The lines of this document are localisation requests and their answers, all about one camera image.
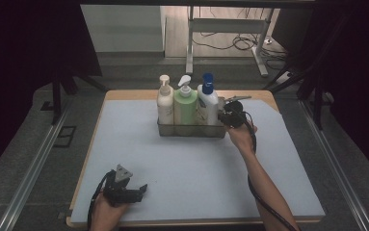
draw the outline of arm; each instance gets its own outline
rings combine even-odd
[[[118,225],[128,206],[129,204],[120,204],[113,207],[101,192],[94,203],[90,231],[111,231]]]
[[[255,153],[253,152],[252,138],[250,137],[250,132],[248,131],[247,126],[244,124],[236,129],[229,127],[225,127],[225,129],[245,161],[250,181],[256,192],[266,203],[268,203],[275,211],[294,226],[296,230],[299,230],[285,199],[266,173],[265,169],[258,162]],[[258,202],[256,204],[267,231],[288,230]]]

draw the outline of white wall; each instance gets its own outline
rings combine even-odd
[[[164,51],[164,7],[81,5],[81,8],[96,52]]]

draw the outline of bottle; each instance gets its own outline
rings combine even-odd
[[[200,125],[219,125],[218,95],[213,86],[213,75],[205,73],[204,83],[198,86],[197,119]]]
[[[179,90],[174,91],[174,124],[175,125],[195,125],[197,93],[188,85],[191,77],[183,75],[178,86]]]
[[[169,85],[170,77],[168,75],[160,76],[161,87],[157,95],[157,112],[159,124],[174,124],[173,116],[173,88]]]

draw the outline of white table surface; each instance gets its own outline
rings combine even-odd
[[[256,133],[261,165],[297,218],[325,215],[282,116],[261,100],[243,100]],[[86,223],[92,195],[118,164],[133,173],[127,189],[148,184],[122,223],[259,220],[241,155],[228,136],[160,137],[155,100],[106,100],[71,215]]]

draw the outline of hand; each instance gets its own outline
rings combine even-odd
[[[110,231],[118,225],[129,204],[113,207],[101,192],[94,202],[91,231]]]
[[[250,130],[248,130],[247,125],[243,124],[241,127],[238,128],[231,128],[225,125],[224,128],[226,132],[229,134],[232,142],[241,152],[241,154],[244,154],[249,151],[253,152],[254,143],[250,136]],[[258,128],[256,126],[253,126],[253,130],[256,133]]]

